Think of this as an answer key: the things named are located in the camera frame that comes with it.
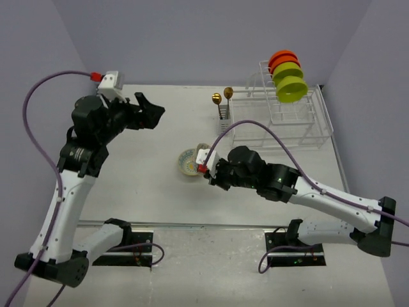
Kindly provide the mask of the floral white bowl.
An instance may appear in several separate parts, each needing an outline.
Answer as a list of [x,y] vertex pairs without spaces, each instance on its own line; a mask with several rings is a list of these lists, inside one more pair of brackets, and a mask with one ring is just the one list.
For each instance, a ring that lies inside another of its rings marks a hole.
[[210,149],[212,146],[207,144],[207,143],[199,143],[196,146],[196,151],[198,152],[199,150],[206,150],[206,149]]

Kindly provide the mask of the blue yellow patterned bowl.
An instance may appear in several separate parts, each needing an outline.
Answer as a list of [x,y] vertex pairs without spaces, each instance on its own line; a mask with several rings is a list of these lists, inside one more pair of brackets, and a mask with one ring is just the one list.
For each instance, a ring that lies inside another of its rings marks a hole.
[[196,166],[196,149],[190,148],[184,150],[177,160],[178,169],[184,175],[193,177],[197,176],[197,166]]

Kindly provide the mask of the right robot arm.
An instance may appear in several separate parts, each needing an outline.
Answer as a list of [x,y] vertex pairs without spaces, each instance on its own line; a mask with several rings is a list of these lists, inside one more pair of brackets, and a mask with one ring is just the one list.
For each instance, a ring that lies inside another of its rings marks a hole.
[[334,243],[351,244],[373,256],[390,256],[396,209],[392,198],[372,200],[342,192],[312,181],[295,168],[267,163],[246,146],[234,148],[227,159],[209,149],[199,150],[196,162],[210,185],[225,191],[230,187],[253,189],[266,200],[301,205],[334,217],[333,222],[325,223],[292,220],[285,235],[292,251]]

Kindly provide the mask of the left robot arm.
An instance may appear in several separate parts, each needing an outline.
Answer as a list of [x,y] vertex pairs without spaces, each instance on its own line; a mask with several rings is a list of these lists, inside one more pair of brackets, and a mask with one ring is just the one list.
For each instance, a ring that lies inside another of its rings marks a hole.
[[110,249],[128,250],[133,243],[130,223],[110,218],[83,242],[73,242],[86,198],[109,155],[107,145],[125,129],[154,129],[165,108],[135,93],[128,99],[103,95],[80,98],[72,111],[73,125],[57,163],[57,183],[43,227],[27,253],[17,255],[15,267],[34,276],[78,287],[90,265]]

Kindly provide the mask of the gold spoon left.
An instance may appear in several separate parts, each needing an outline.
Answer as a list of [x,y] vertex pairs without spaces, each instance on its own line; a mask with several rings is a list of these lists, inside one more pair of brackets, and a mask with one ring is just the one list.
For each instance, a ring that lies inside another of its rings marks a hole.
[[214,93],[212,95],[212,102],[217,106],[219,118],[222,120],[223,117],[222,117],[222,112],[221,112],[221,109],[220,109],[220,103],[222,102],[222,97],[221,97],[220,93]]

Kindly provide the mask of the gold spoon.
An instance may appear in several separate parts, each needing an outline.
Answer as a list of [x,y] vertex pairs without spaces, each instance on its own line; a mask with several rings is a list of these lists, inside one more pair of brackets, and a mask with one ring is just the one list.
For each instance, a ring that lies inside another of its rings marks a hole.
[[229,102],[233,96],[233,93],[234,93],[234,90],[232,89],[232,87],[229,86],[229,87],[224,88],[224,97],[227,100],[226,119],[229,119]]
[[222,112],[221,112],[221,109],[220,109],[220,103],[222,102],[222,97],[221,97],[220,93],[214,93],[212,95],[212,102],[217,106],[219,118],[222,120],[223,117],[222,117]]

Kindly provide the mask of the gold spoon right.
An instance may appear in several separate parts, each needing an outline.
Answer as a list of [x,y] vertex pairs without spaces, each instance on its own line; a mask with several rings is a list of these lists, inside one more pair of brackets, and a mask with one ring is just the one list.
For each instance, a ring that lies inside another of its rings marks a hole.
[[226,119],[229,119],[229,102],[233,96],[233,93],[234,93],[234,90],[232,89],[232,87],[229,86],[229,87],[224,88],[224,97],[227,100]]

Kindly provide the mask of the green bowl front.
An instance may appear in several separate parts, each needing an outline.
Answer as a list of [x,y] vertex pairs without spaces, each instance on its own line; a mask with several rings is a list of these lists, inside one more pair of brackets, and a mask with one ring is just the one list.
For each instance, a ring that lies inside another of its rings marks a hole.
[[307,83],[302,78],[287,76],[276,86],[276,95],[281,103],[294,103],[307,95],[308,89]]

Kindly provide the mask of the green bowl back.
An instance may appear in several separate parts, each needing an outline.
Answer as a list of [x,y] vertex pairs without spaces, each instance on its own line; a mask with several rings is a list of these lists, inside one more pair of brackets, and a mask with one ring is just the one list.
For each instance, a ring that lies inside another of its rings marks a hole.
[[285,62],[278,65],[272,73],[273,78],[285,78],[287,76],[296,76],[303,78],[304,73],[300,66],[294,62]]

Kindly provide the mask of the orange bowl front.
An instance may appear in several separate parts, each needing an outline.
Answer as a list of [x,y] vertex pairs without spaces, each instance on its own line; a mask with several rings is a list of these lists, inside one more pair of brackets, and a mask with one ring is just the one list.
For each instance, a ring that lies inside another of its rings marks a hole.
[[272,58],[268,62],[268,67],[269,67],[270,71],[274,71],[279,65],[281,65],[283,63],[294,63],[294,64],[297,64],[299,67],[301,67],[300,62],[298,61],[298,59],[296,57],[292,56],[292,55],[289,55],[289,54],[280,55],[280,56],[276,56],[276,57]]

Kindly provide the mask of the orange bowl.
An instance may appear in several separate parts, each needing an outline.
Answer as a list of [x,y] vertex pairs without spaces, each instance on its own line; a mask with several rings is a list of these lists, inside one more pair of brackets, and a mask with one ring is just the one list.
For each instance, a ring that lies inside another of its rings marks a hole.
[[283,56],[290,56],[292,58],[298,59],[297,55],[294,52],[292,52],[290,50],[287,50],[287,49],[283,49],[283,50],[280,50],[280,51],[277,51],[276,53],[274,53],[270,57],[269,62],[274,62],[275,60],[277,60],[277,59],[279,59],[280,57],[283,57]]
[[298,61],[298,59],[296,57],[292,56],[292,55],[289,55],[289,54],[280,55],[280,56],[276,56],[276,57],[272,58],[268,62],[268,67],[269,67],[270,71],[274,71],[279,65],[281,65],[283,63],[294,63],[294,64],[297,64],[299,67],[301,67],[300,62]]

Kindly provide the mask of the orange bowl back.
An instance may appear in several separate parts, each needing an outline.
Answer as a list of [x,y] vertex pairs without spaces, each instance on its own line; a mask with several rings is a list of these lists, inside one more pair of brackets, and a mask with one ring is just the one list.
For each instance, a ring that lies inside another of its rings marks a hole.
[[280,51],[277,51],[276,53],[274,53],[270,57],[269,62],[274,62],[275,60],[277,60],[277,59],[279,59],[280,57],[283,57],[283,56],[290,56],[292,58],[298,59],[297,55],[294,52],[292,52],[290,50],[287,50],[287,49],[283,49],[283,50],[280,50]]

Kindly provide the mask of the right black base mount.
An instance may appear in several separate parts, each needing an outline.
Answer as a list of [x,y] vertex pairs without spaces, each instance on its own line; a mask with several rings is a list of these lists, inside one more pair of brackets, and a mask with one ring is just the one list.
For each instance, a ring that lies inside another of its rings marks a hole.
[[[306,246],[306,244],[301,242],[288,243],[284,228],[266,231],[265,244],[266,251],[279,246]],[[266,264],[269,267],[316,267],[327,265],[321,244],[303,250],[286,248],[273,251],[267,256]]]

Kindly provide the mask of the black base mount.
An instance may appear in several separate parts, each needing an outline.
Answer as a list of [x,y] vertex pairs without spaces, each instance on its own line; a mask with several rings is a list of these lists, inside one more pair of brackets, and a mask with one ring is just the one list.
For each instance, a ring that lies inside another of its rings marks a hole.
[[[153,231],[132,232],[127,245],[152,243]],[[93,266],[104,267],[151,267],[153,263],[152,246],[139,246],[120,251],[109,251],[97,258]]]
[[[266,251],[279,246],[306,246],[306,244],[301,242],[288,243],[284,228],[266,231],[265,244]],[[286,248],[273,251],[267,256],[266,264],[269,267],[316,267],[327,265],[321,244],[303,250]]]

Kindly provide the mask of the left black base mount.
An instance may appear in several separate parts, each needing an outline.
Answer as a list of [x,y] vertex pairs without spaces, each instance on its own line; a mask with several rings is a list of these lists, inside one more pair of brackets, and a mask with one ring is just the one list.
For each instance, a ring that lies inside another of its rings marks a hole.
[[[132,232],[127,245],[152,243],[153,231]],[[152,246],[139,246],[120,251],[109,251],[97,258],[93,266],[104,267],[151,267],[153,263]]]

